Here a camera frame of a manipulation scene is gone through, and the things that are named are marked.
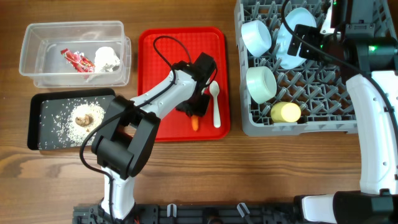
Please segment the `brown food scrap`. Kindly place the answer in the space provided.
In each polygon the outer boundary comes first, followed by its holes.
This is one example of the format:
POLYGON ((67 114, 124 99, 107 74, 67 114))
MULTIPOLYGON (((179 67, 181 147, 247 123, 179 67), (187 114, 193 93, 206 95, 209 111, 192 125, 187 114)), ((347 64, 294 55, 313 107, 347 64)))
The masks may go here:
POLYGON ((75 123, 81 127, 89 126, 92 122, 93 118, 88 114, 85 114, 84 116, 77 116, 75 118, 75 123))

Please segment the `orange carrot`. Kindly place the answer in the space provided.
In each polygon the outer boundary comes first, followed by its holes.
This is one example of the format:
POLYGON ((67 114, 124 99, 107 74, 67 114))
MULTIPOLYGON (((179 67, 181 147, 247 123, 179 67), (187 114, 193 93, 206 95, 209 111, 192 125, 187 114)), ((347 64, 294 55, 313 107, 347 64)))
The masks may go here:
POLYGON ((198 131, 198 129, 199 129, 199 118, 198 118, 198 116, 193 115, 191 117, 191 124, 192 124, 192 129, 194 131, 198 131))

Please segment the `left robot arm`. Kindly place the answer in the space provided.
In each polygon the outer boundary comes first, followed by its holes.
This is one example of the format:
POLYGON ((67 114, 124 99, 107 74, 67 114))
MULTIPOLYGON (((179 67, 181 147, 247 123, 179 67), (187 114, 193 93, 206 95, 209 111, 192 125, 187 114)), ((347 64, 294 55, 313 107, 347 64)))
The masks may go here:
POLYGON ((158 85, 130 100, 117 96, 104 115, 91 150, 107 184, 103 215, 120 223, 135 206, 135 177, 150 158, 160 122, 171 111, 204 116, 210 96, 205 88, 216 72, 213 57, 201 53, 193 63, 180 61, 158 85))

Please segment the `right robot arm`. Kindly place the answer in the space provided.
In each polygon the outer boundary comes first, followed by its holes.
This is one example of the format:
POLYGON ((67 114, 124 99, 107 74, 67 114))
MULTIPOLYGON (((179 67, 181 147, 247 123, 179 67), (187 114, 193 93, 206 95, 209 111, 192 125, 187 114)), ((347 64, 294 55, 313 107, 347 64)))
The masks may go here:
POLYGON ((294 198, 302 223, 397 222, 397 37, 379 1, 333 1, 331 37, 286 25, 288 53, 332 63, 351 98, 361 150, 358 191, 294 198))

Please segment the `light blue bowl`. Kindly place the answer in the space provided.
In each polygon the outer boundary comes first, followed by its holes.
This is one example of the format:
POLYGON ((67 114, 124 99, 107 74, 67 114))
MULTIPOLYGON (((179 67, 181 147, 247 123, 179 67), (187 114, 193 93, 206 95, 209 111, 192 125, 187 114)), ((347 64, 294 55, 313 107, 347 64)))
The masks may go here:
POLYGON ((249 53, 260 57, 272 46, 272 37, 267 26, 260 20, 247 22, 241 27, 243 42, 249 53))

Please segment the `white plastic spoon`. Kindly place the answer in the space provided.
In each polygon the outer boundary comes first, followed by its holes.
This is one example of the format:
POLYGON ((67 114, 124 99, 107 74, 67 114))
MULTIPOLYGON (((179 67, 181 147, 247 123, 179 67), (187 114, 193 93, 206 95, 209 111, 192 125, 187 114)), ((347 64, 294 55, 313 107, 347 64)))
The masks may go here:
POLYGON ((213 125, 215 128, 221 127, 220 110, 218 106, 219 85, 216 81, 210 83, 210 94, 213 97, 213 125))

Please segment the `white rice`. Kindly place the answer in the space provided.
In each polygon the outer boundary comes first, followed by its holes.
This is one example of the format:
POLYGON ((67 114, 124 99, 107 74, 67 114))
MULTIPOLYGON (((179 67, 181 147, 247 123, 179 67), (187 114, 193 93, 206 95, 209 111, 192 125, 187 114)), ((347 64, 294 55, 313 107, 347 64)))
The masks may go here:
POLYGON ((79 147, 87 135, 101 124, 109 105, 108 97, 46 100, 39 115, 38 149, 54 150, 79 147), (93 122, 86 127, 75 123, 77 116, 90 115, 93 122))

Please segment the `yellow plastic cup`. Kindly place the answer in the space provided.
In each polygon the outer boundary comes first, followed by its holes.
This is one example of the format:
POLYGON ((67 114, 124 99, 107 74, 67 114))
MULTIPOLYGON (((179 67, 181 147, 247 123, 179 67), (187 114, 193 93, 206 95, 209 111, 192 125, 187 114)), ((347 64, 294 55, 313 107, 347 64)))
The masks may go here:
POLYGON ((294 123, 301 114, 300 107, 291 102, 279 102, 271 108, 271 119, 275 123, 294 123))

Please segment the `red snack wrapper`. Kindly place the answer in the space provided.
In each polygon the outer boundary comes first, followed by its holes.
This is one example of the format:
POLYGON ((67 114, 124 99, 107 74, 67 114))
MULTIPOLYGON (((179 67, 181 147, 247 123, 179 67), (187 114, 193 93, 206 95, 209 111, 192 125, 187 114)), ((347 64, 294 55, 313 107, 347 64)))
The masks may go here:
POLYGON ((69 49, 60 51, 61 55, 70 63, 77 72, 91 73, 95 71, 95 65, 79 52, 71 52, 69 49))

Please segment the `green bowl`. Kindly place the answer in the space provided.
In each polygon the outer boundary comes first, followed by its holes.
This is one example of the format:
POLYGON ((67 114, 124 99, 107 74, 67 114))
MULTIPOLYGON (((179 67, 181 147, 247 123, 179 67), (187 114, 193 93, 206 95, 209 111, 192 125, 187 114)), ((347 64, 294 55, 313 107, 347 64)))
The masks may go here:
POLYGON ((276 96, 275 76, 268 67, 251 67, 246 72, 246 85, 256 103, 265 103, 276 96))

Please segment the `light blue plate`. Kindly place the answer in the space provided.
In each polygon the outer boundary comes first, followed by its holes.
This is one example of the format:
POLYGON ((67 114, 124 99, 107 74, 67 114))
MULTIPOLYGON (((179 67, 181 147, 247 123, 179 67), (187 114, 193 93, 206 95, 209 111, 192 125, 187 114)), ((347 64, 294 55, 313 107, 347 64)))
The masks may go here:
MULTIPOLYGON (((316 27, 315 18, 303 7, 292 10, 287 14, 285 20, 292 30, 295 29, 297 24, 316 27)), ((296 68, 306 61, 305 58, 299 56, 299 53, 296 53, 296 55, 289 55, 287 53, 291 40, 292 34, 285 28, 285 25, 282 24, 276 40, 276 44, 279 44, 276 57, 282 60, 280 66, 288 70, 296 68)))

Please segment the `white tissue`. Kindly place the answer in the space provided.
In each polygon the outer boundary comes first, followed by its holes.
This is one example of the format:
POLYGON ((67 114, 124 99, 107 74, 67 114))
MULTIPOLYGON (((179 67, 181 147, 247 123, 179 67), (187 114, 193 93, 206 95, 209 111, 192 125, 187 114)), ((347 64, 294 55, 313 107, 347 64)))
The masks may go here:
POLYGON ((120 59, 111 47, 100 47, 95 52, 95 72, 112 72, 115 67, 120 66, 120 59))

